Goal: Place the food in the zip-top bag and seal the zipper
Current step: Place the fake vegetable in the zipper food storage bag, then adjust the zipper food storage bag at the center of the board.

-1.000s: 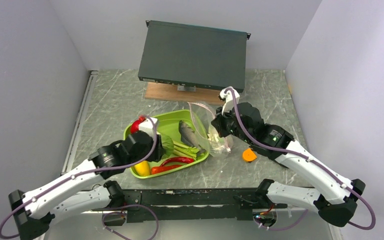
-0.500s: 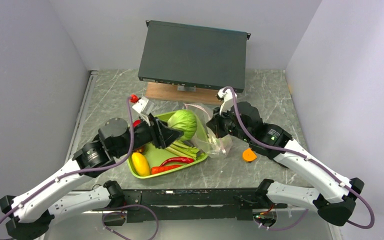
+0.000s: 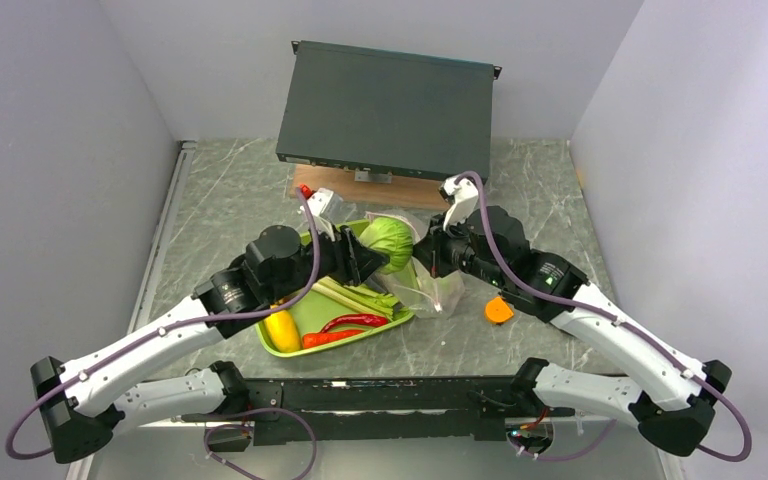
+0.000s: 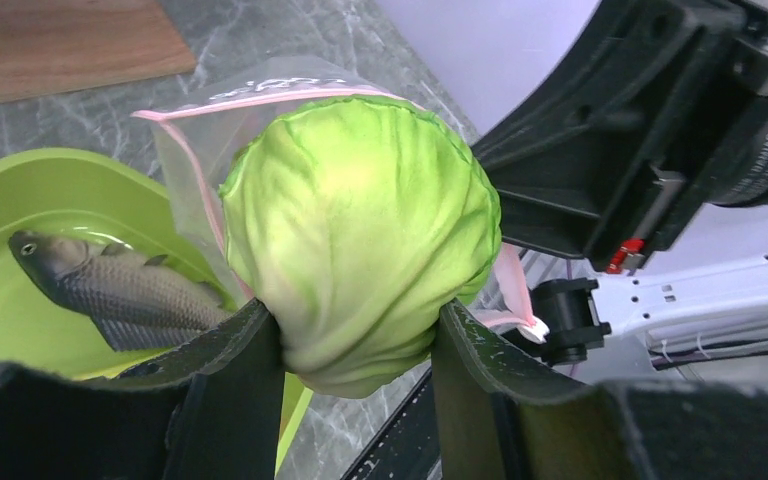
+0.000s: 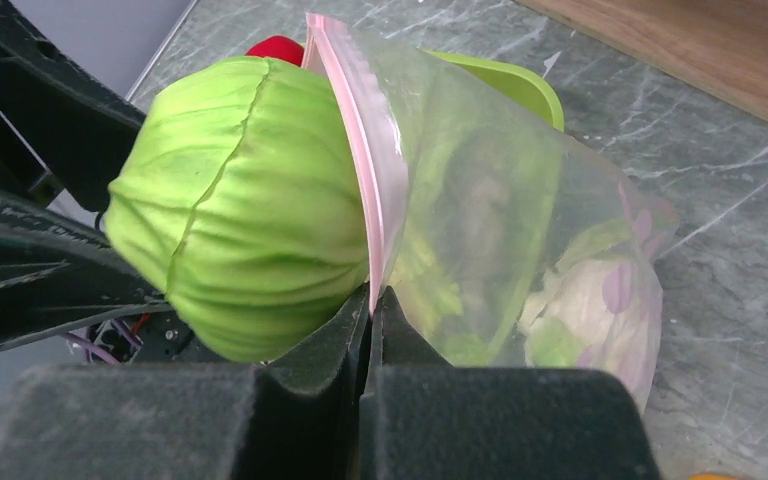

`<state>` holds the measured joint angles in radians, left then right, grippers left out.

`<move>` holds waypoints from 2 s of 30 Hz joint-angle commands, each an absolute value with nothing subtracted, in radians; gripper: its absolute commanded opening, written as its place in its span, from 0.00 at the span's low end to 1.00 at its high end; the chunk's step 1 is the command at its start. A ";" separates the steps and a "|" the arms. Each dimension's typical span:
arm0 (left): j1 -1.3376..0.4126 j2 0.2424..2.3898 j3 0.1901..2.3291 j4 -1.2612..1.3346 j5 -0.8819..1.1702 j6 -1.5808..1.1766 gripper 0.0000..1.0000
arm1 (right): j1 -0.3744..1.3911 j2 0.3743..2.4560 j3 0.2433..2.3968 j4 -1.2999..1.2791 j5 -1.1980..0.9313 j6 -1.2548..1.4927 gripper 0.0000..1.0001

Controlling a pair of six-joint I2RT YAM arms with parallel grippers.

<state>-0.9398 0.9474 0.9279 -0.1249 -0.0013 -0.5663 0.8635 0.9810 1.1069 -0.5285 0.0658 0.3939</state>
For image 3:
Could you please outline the green cabbage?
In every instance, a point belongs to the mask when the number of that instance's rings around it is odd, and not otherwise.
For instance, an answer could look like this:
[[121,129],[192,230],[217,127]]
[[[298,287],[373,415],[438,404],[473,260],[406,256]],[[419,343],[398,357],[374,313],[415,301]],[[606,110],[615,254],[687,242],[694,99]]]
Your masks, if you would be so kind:
[[412,230],[400,219],[374,218],[361,232],[359,241],[363,246],[388,257],[387,263],[378,269],[381,274],[402,271],[412,258]]

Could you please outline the clear pink zip top bag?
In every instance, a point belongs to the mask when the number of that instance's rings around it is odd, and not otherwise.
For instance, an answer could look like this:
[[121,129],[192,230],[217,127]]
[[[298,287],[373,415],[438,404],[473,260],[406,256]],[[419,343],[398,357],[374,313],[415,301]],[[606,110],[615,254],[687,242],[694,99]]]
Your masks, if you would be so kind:
[[[413,246],[427,233],[428,227],[415,216],[401,211],[368,212],[369,223],[376,217],[400,219],[412,230]],[[432,278],[427,270],[413,258],[400,272],[381,274],[376,271],[374,282],[400,301],[401,306],[419,318],[450,317],[465,292],[462,276],[458,273],[443,278]]]

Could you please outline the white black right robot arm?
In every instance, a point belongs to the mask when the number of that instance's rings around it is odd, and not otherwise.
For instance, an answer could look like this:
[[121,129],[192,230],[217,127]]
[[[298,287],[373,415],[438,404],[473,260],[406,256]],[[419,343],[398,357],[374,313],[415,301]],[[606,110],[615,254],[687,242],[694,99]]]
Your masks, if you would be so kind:
[[413,256],[433,276],[460,272],[498,288],[519,312],[562,330],[618,366],[619,376],[565,369],[528,358],[511,382],[517,411],[574,408],[615,419],[637,429],[655,447],[687,457],[699,450],[715,417],[715,405],[731,379],[719,360],[701,362],[653,338],[626,317],[575,265],[534,249],[521,222],[500,206],[444,227],[432,218]]

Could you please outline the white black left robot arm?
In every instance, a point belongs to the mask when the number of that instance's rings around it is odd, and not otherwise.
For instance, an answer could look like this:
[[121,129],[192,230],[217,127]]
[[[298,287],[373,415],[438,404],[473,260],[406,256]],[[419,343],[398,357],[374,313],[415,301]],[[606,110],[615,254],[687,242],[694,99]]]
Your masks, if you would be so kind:
[[68,464],[119,434],[166,417],[239,417],[248,394],[230,362],[190,376],[148,377],[300,301],[324,277],[358,286],[389,260],[363,245],[348,226],[314,228],[307,242],[290,227],[268,227],[227,268],[154,321],[78,359],[47,356],[31,366],[34,409],[46,430],[48,453]]

